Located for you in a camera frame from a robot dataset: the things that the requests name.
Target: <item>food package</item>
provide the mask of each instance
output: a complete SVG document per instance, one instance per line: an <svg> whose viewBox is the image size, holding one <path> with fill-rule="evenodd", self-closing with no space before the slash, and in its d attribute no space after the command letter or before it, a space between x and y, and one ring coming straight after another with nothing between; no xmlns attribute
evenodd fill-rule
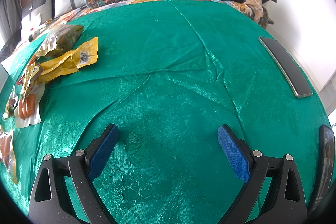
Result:
<svg viewBox="0 0 336 224"><path fill-rule="evenodd" d="M42 73L35 83L48 83L60 75L77 72L79 68L95 63L98 59L98 37L84 42L77 49L68 51L53 60L41 63Z"/></svg>
<svg viewBox="0 0 336 224"><path fill-rule="evenodd" d="M17 184L16 178L16 160L13 150L13 130L4 131L0 126L0 161L7 169L8 175L12 182Z"/></svg>
<svg viewBox="0 0 336 224"><path fill-rule="evenodd" d="M20 99L18 106L14 109L14 116L15 116L15 127L16 128L24 128L29 126L30 124L38 124L41 122L41 117L40 117L40 101L41 98L44 94L44 89L45 89L45 83L41 83L40 85L33 85L33 87L30 90L29 95L27 95L27 99L25 102L30 101L30 97L34 98L33 106L31 106L31 109L33 111L27 115L27 117L24 117L22 119L19 114L19 111L22 113L22 108L25 106L24 104L22 105L23 100Z"/></svg>
<svg viewBox="0 0 336 224"><path fill-rule="evenodd" d="M36 56L59 57L71 50L84 30L82 25L61 24L54 27L36 51Z"/></svg>
<svg viewBox="0 0 336 224"><path fill-rule="evenodd" d="M15 94L15 86L12 88L12 92L9 95L9 99L6 104L5 112L2 114L2 119L6 120L14 115L14 108L18 102L18 96Z"/></svg>
<svg viewBox="0 0 336 224"><path fill-rule="evenodd" d="M33 64L35 61L36 61L37 57L35 54L33 54L33 56L31 57L31 59L29 60L23 74L21 75L21 77L16 81L16 84L17 85L23 85L23 78L24 78L24 74L25 74L25 71L27 69L28 66L30 66L31 64Z"/></svg>
<svg viewBox="0 0 336 224"><path fill-rule="evenodd" d="M21 96L23 101L26 100L26 97L33 88L35 79L42 72L43 68L40 65L36 64L35 62L26 66L20 80L21 81L20 83L22 83Z"/></svg>

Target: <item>black phone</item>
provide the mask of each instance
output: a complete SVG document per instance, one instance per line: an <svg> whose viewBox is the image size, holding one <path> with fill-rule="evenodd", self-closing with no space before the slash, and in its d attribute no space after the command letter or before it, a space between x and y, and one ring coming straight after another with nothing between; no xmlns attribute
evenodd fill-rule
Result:
<svg viewBox="0 0 336 224"><path fill-rule="evenodd" d="M331 185L335 164L335 135L333 130L326 124L320 126L320 153L317 166L315 185L307 213L311 214L327 194Z"/></svg>
<svg viewBox="0 0 336 224"><path fill-rule="evenodd" d="M312 95L313 92L307 83L306 78L280 42L268 37L259 37L259 41L264 45L279 66L295 97L303 98Z"/></svg>

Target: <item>curtain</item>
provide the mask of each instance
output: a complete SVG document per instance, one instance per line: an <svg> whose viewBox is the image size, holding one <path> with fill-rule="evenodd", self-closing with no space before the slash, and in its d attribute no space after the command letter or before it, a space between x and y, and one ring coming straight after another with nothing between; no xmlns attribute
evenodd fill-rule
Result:
<svg viewBox="0 0 336 224"><path fill-rule="evenodd" d="M20 0L0 0L0 33L5 45L0 51L0 61L7 58L21 40Z"/></svg>

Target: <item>candy wrapper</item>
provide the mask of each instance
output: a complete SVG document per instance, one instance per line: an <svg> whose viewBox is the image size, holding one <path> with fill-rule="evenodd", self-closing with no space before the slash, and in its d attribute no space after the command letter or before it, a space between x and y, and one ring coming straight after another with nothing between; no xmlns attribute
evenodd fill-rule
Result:
<svg viewBox="0 0 336 224"><path fill-rule="evenodd" d="M2 114L2 119L6 120L14 115L14 108L18 102L18 96L15 94L15 86L13 86L12 92L10 93L5 112Z"/></svg>
<svg viewBox="0 0 336 224"><path fill-rule="evenodd" d="M34 86L35 79L43 72L43 68L40 65L37 65L33 62L30 65L27 65L25 70L23 71L21 83L21 96L23 101L26 100L26 97L30 93L31 89Z"/></svg>
<svg viewBox="0 0 336 224"><path fill-rule="evenodd" d="M82 25L61 24L54 27L46 36L36 56L59 57L71 50L84 30Z"/></svg>
<svg viewBox="0 0 336 224"><path fill-rule="evenodd" d="M12 182L17 184L16 160L13 150L13 130L5 132L0 126L0 160L7 169Z"/></svg>
<svg viewBox="0 0 336 224"><path fill-rule="evenodd" d="M77 49L68 51L53 60L41 63L43 69L35 83L48 83L60 75L79 71L79 68L95 63L98 59L98 37L84 42Z"/></svg>

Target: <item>screw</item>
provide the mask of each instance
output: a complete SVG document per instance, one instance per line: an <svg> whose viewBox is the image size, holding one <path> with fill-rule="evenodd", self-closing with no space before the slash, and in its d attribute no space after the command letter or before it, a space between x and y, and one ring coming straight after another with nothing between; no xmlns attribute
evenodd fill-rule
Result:
<svg viewBox="0 0 336 224"><path fill-rule="evenodd" d="M286 155L286 159L288 159L288 160L293 160L293 156L290 155L290 154L287 154L287 155Z"/></svg>
<svg viewBox="0 0 336 224"><path fill-rule="evenodd" d="M259 150L254 150L253 155L255 155L256 157L261 157L262 153Z"/></svg>
<svg viewBox="0 0 336 224"><path fill-rule="evenodd" d="M46 154L43 159L44 160L50 160L51 159L51 154Z"/></svg>
<svg viewBox="0 0 336 224"><path fill-rule="evenodd" d="M76 156L80 157L84 155L84 150L83 149L79 149L76 151Z"/></svg>

